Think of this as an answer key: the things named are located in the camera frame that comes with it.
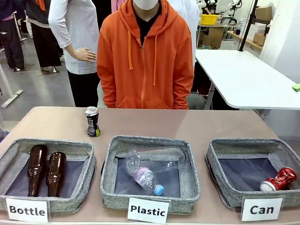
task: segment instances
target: brown glass bottle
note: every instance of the brown glass bottle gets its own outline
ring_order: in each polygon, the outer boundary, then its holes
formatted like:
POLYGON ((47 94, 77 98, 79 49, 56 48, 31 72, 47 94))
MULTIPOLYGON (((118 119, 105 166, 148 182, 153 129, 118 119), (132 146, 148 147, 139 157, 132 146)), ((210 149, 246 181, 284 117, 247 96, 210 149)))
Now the brown glass bottle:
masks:
POLYGON ((63 183, 66 155, 55 152, 50 156, 46 183, 48 186, 48 197, 59 197, 63 183))
POLYGON ((46 159, 48 149, 38 144, 31 148, 27 175, 29 177, 28 197, 37 197, 43 176, 47 170, 46 159))

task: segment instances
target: orange hoodie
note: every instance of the orange hoodie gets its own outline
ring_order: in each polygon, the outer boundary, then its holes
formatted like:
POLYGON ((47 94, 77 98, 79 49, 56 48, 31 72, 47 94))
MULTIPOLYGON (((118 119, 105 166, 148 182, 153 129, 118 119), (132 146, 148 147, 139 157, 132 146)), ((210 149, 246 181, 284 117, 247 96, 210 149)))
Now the orange hoodie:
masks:
POLYGON ((109 108, 188 109, 194 68, 188 25, 166 0, 143 46, 132 0, 102 24, 97 69, 109 108))

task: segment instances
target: black can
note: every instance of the black can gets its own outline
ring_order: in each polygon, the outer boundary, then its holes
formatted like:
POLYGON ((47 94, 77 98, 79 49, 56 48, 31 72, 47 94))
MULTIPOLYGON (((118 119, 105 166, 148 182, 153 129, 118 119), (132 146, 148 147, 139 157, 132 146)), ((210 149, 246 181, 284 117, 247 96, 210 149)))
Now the black can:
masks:
POLYGON ((88 119, 88 136, 98 137, 100 136, 100 129, 98 126, 98 109, 93 106, 89 106, 84 109, 84 114, 88 119))

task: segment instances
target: red soda can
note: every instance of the red soda can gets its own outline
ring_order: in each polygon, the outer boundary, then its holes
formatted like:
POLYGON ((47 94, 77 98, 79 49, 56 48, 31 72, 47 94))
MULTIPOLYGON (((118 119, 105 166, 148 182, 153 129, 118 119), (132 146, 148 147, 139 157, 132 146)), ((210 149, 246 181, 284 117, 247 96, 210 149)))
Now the red soda can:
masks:
POLYGON ((283 190, 286 186, 297 179, 296 172, 290 167, 283 167, 275 178, 268 178, 260 185, 261 191, 283 190))

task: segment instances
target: label card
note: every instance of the label card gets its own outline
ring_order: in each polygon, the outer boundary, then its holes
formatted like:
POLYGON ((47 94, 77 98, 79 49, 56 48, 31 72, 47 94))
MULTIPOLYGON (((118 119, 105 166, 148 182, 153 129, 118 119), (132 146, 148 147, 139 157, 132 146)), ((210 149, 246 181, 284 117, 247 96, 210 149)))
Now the label card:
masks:
POLYGON ((165 224, 168 209, 168 202, 156 202, 130 198, 127 219, 165 224))
POLYGON ((47 202, 7 198, 6 204, 9 219, 48 223, 47 202))
POLYGON ((278 219, 283 198, 245 199, 242 221, 278 219))

